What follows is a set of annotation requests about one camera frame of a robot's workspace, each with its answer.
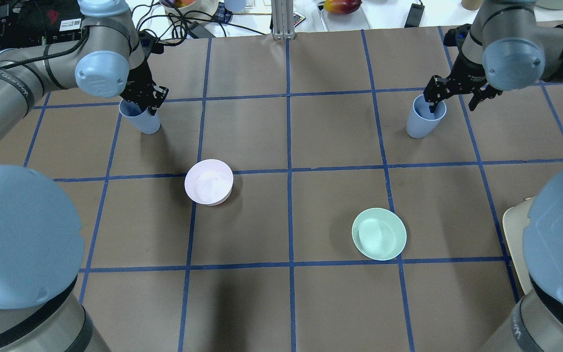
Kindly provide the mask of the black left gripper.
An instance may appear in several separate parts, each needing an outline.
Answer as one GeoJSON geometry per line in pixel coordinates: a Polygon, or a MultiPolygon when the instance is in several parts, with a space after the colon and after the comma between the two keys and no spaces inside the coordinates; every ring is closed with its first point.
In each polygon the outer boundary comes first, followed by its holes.
{"type": "Polygon", "coordinates": [[[148,60],[128,73],[127,84],[120,94],[122,99],[134,102],[141,108],[148,108],[148,113],[155,116],[169,93],[168,87],[158,86],[152,76],[148,60]]]}

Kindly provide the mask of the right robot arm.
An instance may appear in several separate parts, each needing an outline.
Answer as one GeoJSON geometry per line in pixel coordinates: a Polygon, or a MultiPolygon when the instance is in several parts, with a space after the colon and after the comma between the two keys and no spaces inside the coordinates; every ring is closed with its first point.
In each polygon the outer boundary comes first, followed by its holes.
{"type": "MultiPolygon", "coordinates": [[[[471,94],[469,109],[504,91],[563,82],[563,24],[539,26],[534,0],[484,0],[472,24],[451,30],[458,47],[447,78],[424,89],[429,112],[451,96],[471,94]]],[[[522,231],[531,290],[483,344],[483,352],[563,352],[563,169],[530,203],[522,231]]]]}

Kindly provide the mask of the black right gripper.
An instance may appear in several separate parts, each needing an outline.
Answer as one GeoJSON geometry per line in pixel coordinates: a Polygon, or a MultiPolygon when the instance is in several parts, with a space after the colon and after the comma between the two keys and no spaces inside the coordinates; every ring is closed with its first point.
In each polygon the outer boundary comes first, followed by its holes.
{"type": "Polygon", "coordinates": [[[434,114],[439,102],[462,94],[472,95],[468,109],[474,111],[481,102],[501,96],[503,91],[492,87],[487,82],[481,64],[472,62],[460,53],[447,77],[437,74],[431,76],[424,89],[424,98],[430,113],[434,114]]]}

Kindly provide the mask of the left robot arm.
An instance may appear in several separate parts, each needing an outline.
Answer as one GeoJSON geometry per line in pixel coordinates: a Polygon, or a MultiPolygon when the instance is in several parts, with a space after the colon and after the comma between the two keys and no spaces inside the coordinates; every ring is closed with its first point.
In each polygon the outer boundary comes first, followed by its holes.
{"type": "Polygon", "coordinates": [[[89,251],[62,187],[28,166],[50,93],[121,98],[119,114],[154,134],[168,89],[152,78],[154,38],[125,0],[79,0],[72,42],[0,50],[0,352],[109,352],[75,289],[89,251]]]}

